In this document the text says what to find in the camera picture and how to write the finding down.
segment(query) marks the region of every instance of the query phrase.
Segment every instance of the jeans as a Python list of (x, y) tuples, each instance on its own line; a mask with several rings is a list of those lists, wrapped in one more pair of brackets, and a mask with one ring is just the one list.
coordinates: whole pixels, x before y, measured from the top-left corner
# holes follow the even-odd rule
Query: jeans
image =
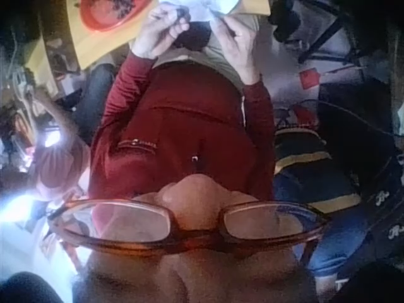
[(79, 137), (89, 146), (101, 123), (115, 75), (116, 68), (113, 65), (98, 65), (92, 71), (83, 96), (73, 112), (73, 121), (78, 126)]

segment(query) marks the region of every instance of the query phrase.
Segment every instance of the red jacket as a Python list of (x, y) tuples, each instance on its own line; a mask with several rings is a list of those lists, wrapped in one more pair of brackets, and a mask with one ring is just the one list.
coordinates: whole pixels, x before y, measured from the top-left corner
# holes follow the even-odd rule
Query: red jacket
[(211, 68), (129, 55), (92, 145), (91, 198), (132, 198), (202, 173), (232, 191), (272, 197), (273, 110), (262, 81), (241, 95)]

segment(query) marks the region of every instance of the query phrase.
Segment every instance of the eyeglasses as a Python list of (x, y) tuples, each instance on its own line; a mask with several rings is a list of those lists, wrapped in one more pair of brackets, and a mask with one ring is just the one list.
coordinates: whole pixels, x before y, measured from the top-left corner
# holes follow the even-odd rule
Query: eyeglasses
[(169, 209), (121, 199), (68, 201), (48, 217), (64, 241), (103, 253), (142, 257), (211, 249), (245, 256), (305, 244), (304, 264), (328, 221), (309, 206), (249, 202), (222, 209), (215, 229), (182, 230)]

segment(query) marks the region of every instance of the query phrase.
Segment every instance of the eyeglass lens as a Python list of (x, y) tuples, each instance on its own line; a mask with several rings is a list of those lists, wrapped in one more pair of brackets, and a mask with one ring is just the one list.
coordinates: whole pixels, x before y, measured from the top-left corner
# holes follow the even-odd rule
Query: eyeglass lens
[[(121, 242), (160, 241), (170, 234), (170, 220), (153, 208), (100, 203), (73, 208), (62, 216), (66, 230)], [(227, 232), (239, 239), (274, 239), (316, 228), (316, 214), (293, 206), (258, 205), (228, 211)]]

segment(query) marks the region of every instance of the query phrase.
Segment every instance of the brown eyeglass frame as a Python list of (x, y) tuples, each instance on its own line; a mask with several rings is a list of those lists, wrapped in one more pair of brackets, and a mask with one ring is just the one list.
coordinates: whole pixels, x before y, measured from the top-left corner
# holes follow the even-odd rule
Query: brown eyeglass frame
[[(85, 235), (77, 234), (70, 230), (62, 228), (59, 224), (61, 215), (68, 210), (78, 206), (90, 206), (95, 204), (127, 206), (128, 204), (151, 210), (159, 213), (170, 220), (170, 232), (166, 238), (155, 242), (122, 242), (96, 239)], [(246, 208), (255, 208), (262, 205), (271, 206), (289, 206), (302, 211), (310, 211), (316, 215), (318, 226), (310, 231), (299, 234), (287, 235), (274, 239), (240, 239), (229, 234), (225, 226), (225, 215), (228, 212), (244, 210)], [(68, 201), (58, 210), (48, 216), (50, 229), (60, 236), (63, 240), (76, 245), (84, 246), (89, 249), (109, 254), (120, 254), (127, 256), (161, 256), (165, 254), (176, 254), (192, 249), (211, 249), (224, 253), (234, 253), (236, 256), (246, 256), (260, 251), (273, 251), (285, 249), (297, 244), (306, 243), (300, 262), (307, 264), (321, 240), (324, 229), (329, 222), (329, 218), (308, 205), (299, 205), (289, 202), (247, 202), (239, 205), (228, 206), (222, 209), (218, 215), (217, 227), (213, 230), (181, 230), (178, 222), (171, 210), (163, 206), (157, 206), (150, 203), (139, 202), (135, 200), (124, 199), (97, 199), (97, 200), (79, 200)]]

